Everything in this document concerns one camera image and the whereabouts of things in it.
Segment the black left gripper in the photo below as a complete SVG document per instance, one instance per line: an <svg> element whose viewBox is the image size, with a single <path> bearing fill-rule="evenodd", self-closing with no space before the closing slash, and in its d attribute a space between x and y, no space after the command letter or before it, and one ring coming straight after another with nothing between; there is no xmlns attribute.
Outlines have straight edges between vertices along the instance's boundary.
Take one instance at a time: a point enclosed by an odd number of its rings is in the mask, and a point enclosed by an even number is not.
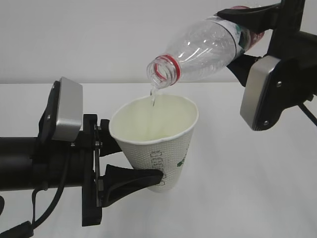
<svg viewBox="0 0 317 238"><path fill-rule="evenodd" d="M56 193L39 217L47 219L66 187L81 187L81 218L100 220L102 208L144 188L161 182L163 172L155 169L127 169L106 166L100 175L99 158L121 152L109 131L108 119L97 125L96 114L84 114L81 129L73 142L53 140L60 91L59 80L51 87L47 105L39 120L38 134L30 159L32 161L32 204L39 191L57 188Z"/></svg>

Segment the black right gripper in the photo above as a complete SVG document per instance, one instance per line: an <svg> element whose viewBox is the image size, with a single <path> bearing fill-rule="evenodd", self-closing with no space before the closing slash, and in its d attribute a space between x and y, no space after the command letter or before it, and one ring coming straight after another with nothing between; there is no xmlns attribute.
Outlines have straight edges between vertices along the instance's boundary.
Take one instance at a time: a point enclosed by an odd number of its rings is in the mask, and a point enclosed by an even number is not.
<svg viewBox="0 0 317 238"><path fill-rule="evenodd" d="M272 128L283 110L298 106L313 122L304 105L317 94L317 37L300 30L305 1L283 0L272 5L217 12L217 16L254 33L273 30L265 56L280 59L269 79L258 119L259 131ZM262 57L243 54L226 67L245 87L251 67Z"/></svg>

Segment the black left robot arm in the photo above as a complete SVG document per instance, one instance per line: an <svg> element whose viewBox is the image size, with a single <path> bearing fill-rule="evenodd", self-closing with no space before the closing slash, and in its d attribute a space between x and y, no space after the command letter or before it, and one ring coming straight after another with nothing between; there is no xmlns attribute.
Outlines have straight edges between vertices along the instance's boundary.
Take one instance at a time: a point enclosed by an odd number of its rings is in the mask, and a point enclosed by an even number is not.
<svg viewBox="0 0 317 238"><path fill-rule="evenodd" d="M47 211L33 220L39 226L54 210L63 189L82 188L82 226L98 225L102 209L143 188L160 183L159 170L107 165L99 158L120 152L109 120L83 112L82 85L67 78L54 82L36 137L0 140L0 188L3 191L57 188Z"/></svg>

